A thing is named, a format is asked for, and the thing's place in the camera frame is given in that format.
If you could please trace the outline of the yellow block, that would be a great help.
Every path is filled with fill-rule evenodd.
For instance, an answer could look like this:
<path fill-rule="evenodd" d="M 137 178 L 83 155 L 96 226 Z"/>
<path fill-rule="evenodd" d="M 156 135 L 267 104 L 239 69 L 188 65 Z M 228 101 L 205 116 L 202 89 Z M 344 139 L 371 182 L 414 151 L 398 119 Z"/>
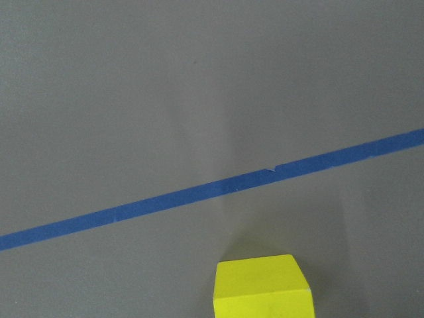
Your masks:
<path fill-rule="evenodd" d="M 218 263 L 216 317 L 314 317 L 309 284 L 290 254 Z"/>

